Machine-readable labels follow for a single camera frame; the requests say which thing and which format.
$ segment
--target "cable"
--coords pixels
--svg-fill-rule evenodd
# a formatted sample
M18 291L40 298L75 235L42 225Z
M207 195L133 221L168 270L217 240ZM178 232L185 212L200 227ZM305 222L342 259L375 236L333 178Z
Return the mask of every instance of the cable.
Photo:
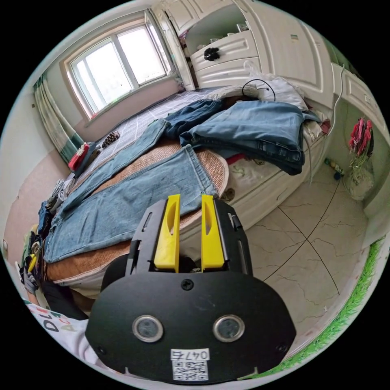
M336 106L337 106L337 103L339 102L339 100L341 99L342 92L343 92L343 89L344 89L344 85L342 83L342 73L344 72L344 69L345 69L345 64L342 65L342 69L341 69L341 73L340 73L341 92L340 92L340 95L337 98L336 103L334 104L334 107L333 107L333 117L334 117L334 120L333 120L333 125L332 125L331 129L329 130L328 137L329 137L330 133L333 131L334 125L336 124Z
M344 70L345 70L345 64L342 65L342 69L341 69L341 73L340 73L341 92L340 92L340 95L339 95L339 97L337 98L337 100L336 100L336 102L335 102L335 104L334 104L334 106L333 106L333 125L332 125L332 127L330 128L330 130L329 130L329 132L328 132L328 134L327 134L327 137L329 137L330 133L331 133L331 132L333 131L333 129L334 129L334 125L336 124L336 106L337 106L338 102L340 101L341 96L342 96L342 92L343 92L343 90L344 90L344 85L343 85L343 83L342 83L342 74L343 74ZM323 145L322 145L322 151L321 151L321 154L320 154L321 159L323 158L323 155L322 155L322 154L324 153L324 150L325 150L325 142L326 142L326 141L324 141L324 143L323 143Z
M252 82L252 81L262 81L263 83L267 84L267 85L269 86L269 88L271 88L271 91L272 91L272 93L273 93L273 101L274 101L274 102L276 101L275 91L272 89L271 85L269 85L269 84L267 83L267 81L264 81L264 80L262 80L261 78L254 78L253 80L250 80L250 81L246 82L246 83L244 84L244 86L243 86L242 91L241 91L241 93L242 93L243 96L245 96L245 94L244 94L244 88L245 88L250 82ZM257 88L257 89L266 89L267 91L269 91L269 88Z

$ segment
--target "window frame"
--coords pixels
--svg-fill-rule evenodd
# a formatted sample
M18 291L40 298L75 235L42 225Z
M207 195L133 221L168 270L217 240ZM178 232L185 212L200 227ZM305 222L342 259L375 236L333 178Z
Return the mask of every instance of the window frame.
M150 24L154 27L156 34L160 39L160 44L162 46L162 49L164 50L165 56L167 58L167 62L169 64L169 68L171 69L170 71L165 64L165 60L163 59L162 54L160 53L158 44L157 42L155 42L155 38L152 35L152 32L148 26L148 20L150 20ZM145 29L146 32L148 33L149 40L153 45L153 47L155 48L156 53L161 61L162 67L165 70L166 74L151 80L147 80L140 84L138 83L131 69L131 66L126 58L126 55L119 43L118 37L132 30L137 30L141 28ZM86 61L85 59L88 55L90 55L92 52L99 49L100 47L103 47L108 42L112 43L113 48L118 56L119 62L124 70L125 76L128 79L130 85L132 86L132 89L128 93L125 93L123 96L107 104L99 88L97 87L94 78L91 77L90 75L91 82L94 84L95 89L99 94L101 101L105 103L105 106L101 110L98 110L96 104L94 103L94 100L92 99L91 95L88 92L88 89L84 84L84 81L82 80L82 77L77 71L76 66L79 62ZM133 15L131 20L127 20L126 22L121 22L121 23L117 22L116 25L106 30L105 32L101 32L100 34L95 34L91 38L87 39L87 41L84 44L79 45L76 49L73 50L73 52L69 56L67 56L66 59L60 62L60 69L65 84L67 86L67 89L71 94L72 100L74 101L77 108L79 109L82 118L85 122L85 126L87 126L96 117L108 111L110 108L112 108L120 101L137 93L142 88L148 87L149 85L154 84L156 82L160 82L168 78L171 78L172 73L175 71L176 67L173 63L173 60L171 58L171 53L168 49L168 46L165 42L164 36L162 34L159 25L157 24L152 13L149 12L149 10L145 10L144 12L142 12L142 16L141 13L138 14L138 17L134 17Z

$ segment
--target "white bag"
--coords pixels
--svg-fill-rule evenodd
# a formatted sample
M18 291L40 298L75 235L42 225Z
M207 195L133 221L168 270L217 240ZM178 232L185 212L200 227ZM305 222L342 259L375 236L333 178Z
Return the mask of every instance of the white bag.
M283 77L275 76L274 74L260 73L260 71L256 68L256 65L250 60L246 60L244 62L244 69L249 71L248 81L259 78L270 85L275 92L275 101L293 104L294 106L299 107L301 111L309 111L305 101L303 100L304 93L298 86L291 84ZM266 83L258 80L251 82L250 85L255 85L257 88L269 88ZM266 89L259 89L259 100L268 100L273 102L274 94L271 88L269 88L269 91Z

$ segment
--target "white marble tile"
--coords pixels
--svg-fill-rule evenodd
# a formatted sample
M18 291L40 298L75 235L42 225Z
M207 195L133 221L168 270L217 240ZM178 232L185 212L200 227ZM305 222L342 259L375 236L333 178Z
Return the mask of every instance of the white marble tile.
M279 206L306 238L316 227L334 195L338 182L333 176L334 170L323 164L313 177L311 186L308 182L301 184Z
M338 298L332 278L307 241L265 282L284 300L297 337L312 328Z
M359 259L366 227L362 203L354 201L340 183L326 213L309 237L339 291L348 282Z
M299 229L276 208L246 231L251 251L253 275L269 277L303 244Z

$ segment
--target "white plastic bag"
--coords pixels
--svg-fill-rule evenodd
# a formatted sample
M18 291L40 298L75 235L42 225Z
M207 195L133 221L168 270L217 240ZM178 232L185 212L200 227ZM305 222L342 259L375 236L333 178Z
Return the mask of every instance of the white plastic bag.
M359 169L351 169L344 177L343 183L352 199L364 200L374 186L374 169L371 160L366 161Z
M271 88L269 88L266 83L258 80L253 81L250 84L255 85L257 88L269 88L269 90L259 89L259 100L268 100L273 102L275 99L277 102L293 104L294 106L299 107L301 111L309 111L305 101L303 100L304 93L298 86L294 86L283 77L275 76L274 74L260 73L260 71L256 68L256 65L250 60L246 60L244 62L244 69L249 72L249 79L247 82L259 78L266 81L275 92L274 97Z

